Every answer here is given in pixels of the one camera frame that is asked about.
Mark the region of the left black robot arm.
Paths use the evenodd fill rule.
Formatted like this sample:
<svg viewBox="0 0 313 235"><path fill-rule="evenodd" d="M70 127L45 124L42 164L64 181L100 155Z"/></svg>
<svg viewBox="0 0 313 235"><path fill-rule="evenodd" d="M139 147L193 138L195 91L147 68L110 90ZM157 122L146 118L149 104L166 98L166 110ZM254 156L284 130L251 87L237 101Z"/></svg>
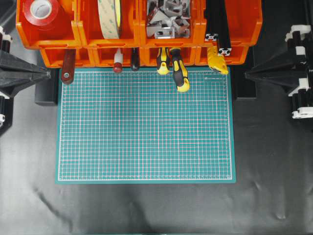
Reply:
<svg viewBox="0 0 313 235"><path fill-rule="evenodd" d="M22 90L52 78L51 70L26 62L10 53L11 35L0 28L0 134L13 120L14 97Z"/></svg>

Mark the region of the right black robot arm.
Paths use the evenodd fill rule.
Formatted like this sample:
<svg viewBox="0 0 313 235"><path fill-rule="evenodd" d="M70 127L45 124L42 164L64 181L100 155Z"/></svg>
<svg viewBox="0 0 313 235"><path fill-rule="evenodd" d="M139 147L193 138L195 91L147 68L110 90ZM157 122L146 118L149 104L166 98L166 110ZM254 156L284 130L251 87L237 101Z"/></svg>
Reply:
<svg viewBox="0 0 313 235"><path fill-rule="evenodd" d="M291 100L293 119L313 117L313 26L292 25L287 50L253 67L245 77L281 86Z"/></svg>

